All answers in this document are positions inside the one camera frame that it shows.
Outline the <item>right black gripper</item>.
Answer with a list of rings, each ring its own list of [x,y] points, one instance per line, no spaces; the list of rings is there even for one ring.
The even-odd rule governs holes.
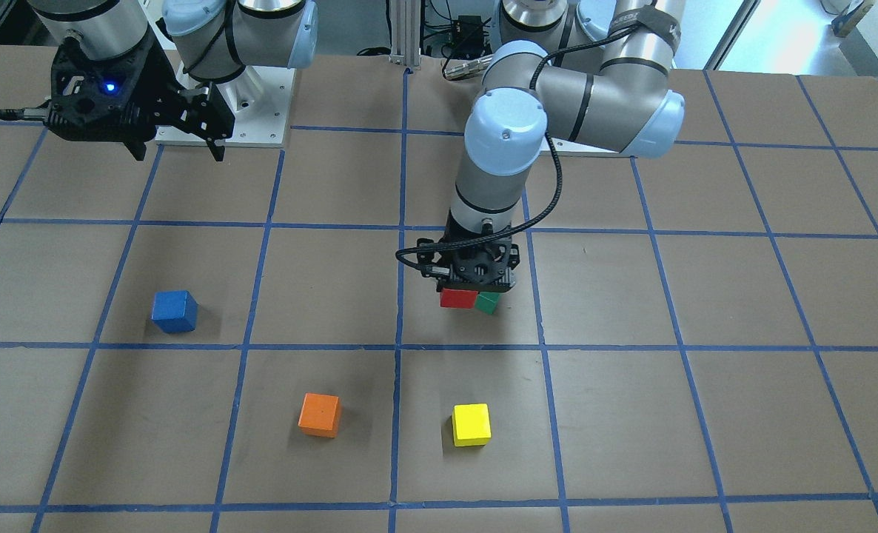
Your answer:
[[[158,125],[173,125],[205,142],[222,162],[235,112],[216,85],[184,89],[155,34],[128,52],[95,61],[77,38],[64,38],[51,64],[47,128],[66,141],[117,142],[136,161]]]

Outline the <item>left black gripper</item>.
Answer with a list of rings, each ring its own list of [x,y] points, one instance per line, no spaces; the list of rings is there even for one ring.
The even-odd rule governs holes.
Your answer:
[[[489,213],[481,213],[472,217],[477,222],[476,232],[460,225],[449,213],[446,220],[442,244],[472,240],[497,232],[494,223],[497,221]],[[520,263],[520,249],[512,243],[511,237],[499,238],[484,244],[460,249],[446,250],[439,253],[435,264],[449,269],[449,276],[436,282],[436,291],[459,289],[477,292],[504,293],[511,290],[517,283],[515,269]]]

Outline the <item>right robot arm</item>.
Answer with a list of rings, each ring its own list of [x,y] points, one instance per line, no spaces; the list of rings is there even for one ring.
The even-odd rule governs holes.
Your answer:
[[[43,104],[0,110],[65,141],[282,147],[297,70],[318,40],[314,1],[33,1],[59,41]]]

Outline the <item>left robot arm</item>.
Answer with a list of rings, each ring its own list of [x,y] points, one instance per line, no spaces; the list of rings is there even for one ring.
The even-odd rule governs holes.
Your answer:
[[[500,1],[500,45],[482,75],[439,241],[422,238],[413,266],[446,295],[506,292],[523,230],[513,215],[541,151],[570,141],[659,158],[685,119],[669,72],[683,1],[618,1],[608,27],[594,1]]]

